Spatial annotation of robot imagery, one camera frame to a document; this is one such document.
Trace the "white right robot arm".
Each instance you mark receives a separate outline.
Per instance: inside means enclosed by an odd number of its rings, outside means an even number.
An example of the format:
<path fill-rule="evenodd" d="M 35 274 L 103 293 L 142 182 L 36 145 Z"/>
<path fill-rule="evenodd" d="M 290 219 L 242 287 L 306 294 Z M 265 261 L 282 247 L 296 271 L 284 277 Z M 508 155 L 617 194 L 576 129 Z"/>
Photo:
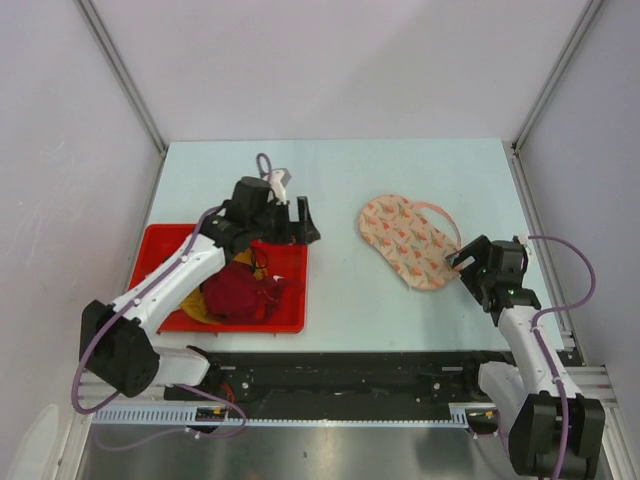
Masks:
<path fill-rule="evenodd" d="M 524 287 L 529 264 L 518 238 L 481 235 L 446 258 L 506 339 L 515 362 L 490 361 L 461 376 L 463 393 L 496 405 L 498 431 L 513 470 L 538 479 L 592 479 L 605 426 L 597 399 L 585 396 L 553 349 L 536 293 Z"/>

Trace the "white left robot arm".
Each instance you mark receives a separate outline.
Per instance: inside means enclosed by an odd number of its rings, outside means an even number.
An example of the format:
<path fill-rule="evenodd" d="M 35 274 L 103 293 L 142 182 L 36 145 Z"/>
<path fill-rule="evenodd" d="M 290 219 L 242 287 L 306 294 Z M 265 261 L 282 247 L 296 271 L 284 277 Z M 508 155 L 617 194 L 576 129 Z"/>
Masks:
<path fill-rule="evenodd" d="M 109 303 L 90 302 L 81 315 L 79 365 L 72 396 L 90 372 L 119 395 L 133 398 L 153 385 L 186 385 L 197 398 L 214 397 L 220 374 L 190 347 L 156 347 L 152 340 L 188 294 L 227 267 L 254 241 L 310 245 L 321 237 L 308 199 L 299 196 L 297 219 L 274 183 L 242 177 L 229 199 L 204 211 L 177 250 L 132 289 Z"/>

